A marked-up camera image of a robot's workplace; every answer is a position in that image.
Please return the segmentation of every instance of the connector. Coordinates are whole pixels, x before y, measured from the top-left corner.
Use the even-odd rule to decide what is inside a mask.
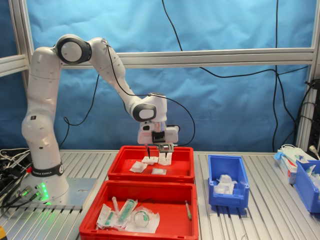
[[[25,196],[28,195],[32,191],[32,187],[27,186],[19,195],[21,198],[24,198]]]
[[[30,202],[33,200],[33,199],[35,199],[36,197],[38,197],[40,195],[40,192],[39,191],[37,191],[35,194],[33,194],[32,195],[32,197],[30,198]]]
[[[317,149],[316,149],[316,147],[315,147],[314,145],[311,145],[311,146],[309,147],[309,150],[316,155],[316,157],[318,158],[318,160],[320,160],[320,156],[319,156],[319,154],[318,154],[318,152],[317,152]]]

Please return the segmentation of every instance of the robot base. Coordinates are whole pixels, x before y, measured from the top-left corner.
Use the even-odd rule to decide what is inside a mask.
[[[85,204],[91,189],[96,183],[96,178],[75,178],[67,177],[66,181],[69,184],[68,191],[55,198],[49,199],[46,203],[39,201],[38,198],[34,199],[31,203],[25,205],[25,207],[32,208],[47,208],[48,205],[56,206],[56,209],[82,209]],[[17,204],[22,204],[24,200],[19,200]]]

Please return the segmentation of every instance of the red plastic bin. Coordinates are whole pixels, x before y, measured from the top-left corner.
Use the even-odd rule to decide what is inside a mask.
[[[129,171],[136,161],[141,162],[147,155],[144,146],[121,147],[108,171],[109,180],[194,183],[194,150],[191,147],[175,147],[170,166],[155,163],[148,165],[142,173]],[[150,156],[159,157],[159,151],[155,146],[150,147]],[[151,174],[153,168],[166,169],[166,174]]]
[[[159,213],[160,223],[155,233],[117,231],[113,228],[96,229],[103,204],[114,210],[115,196],[119,209],[127,199],[138,200],[154,213]],[[188,201],[192,220],[187,215]],[[80,227],[82,240],[197,240],[199,237],[196,186],[189,183],[105,181],[85,215]]]

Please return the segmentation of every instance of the plastic bin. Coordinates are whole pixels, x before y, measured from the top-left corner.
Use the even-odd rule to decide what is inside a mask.
[[[295,176],[294,187],[298,192],[305,208],[310,213],[320,213],[320,200],[319,200],[319,190],[312,183],[310,177],[308,177],[306,170],[315,165],[313,169],[314,172],[320,173],[320,161],[309,160],[309,163],[301,164],[299,161],[297,163],[297,171]]]
[[[155,163],[148,165],[142,173],[129,171],[136,161],[141,162],[147,155],[144,146],[121,147],[108,171],[109,180],[194,183],[194,151],[191,147],[175,147],[170,166]],[[159,157],[159,151],[155,146],[150,147],[150,156]],[[153,168],[166,169],[166,174],[151,174]]]
[[[213,206],[227,206],[247,208],[249,199],[249,183],[245,166],[241,156],[209,155],[209,204]],[[214,193],[214,186],[222,174],[229,175],[234,185],[233,194]]]
[[[127,199],[138,200],[154,213],[159,213],[160,223],[155,233],[117,231],[113,228],[96,229],[96,222],[103,204],[114,209],[115,196],[119,209]],[[187,215],[188,201],[192,220]],[[105,181],[80,227],[82,240],[197,240],[199,237],[196,186],[189,183],[160,183],[139,181]]]

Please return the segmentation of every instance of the metal rail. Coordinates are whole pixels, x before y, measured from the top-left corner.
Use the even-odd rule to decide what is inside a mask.
[[[62,150],[65,174],[97,178],[83,210],[19,207],[0,212],[9,240],[80,239],[79,226],[118,151]],[[248,208],[208,204],[208,154],[242,156],[250,185]],[[287,184],[272,153],[194,152],[199,239],[201,240],[320,240],[320,214],[310,214],[297,191]]]

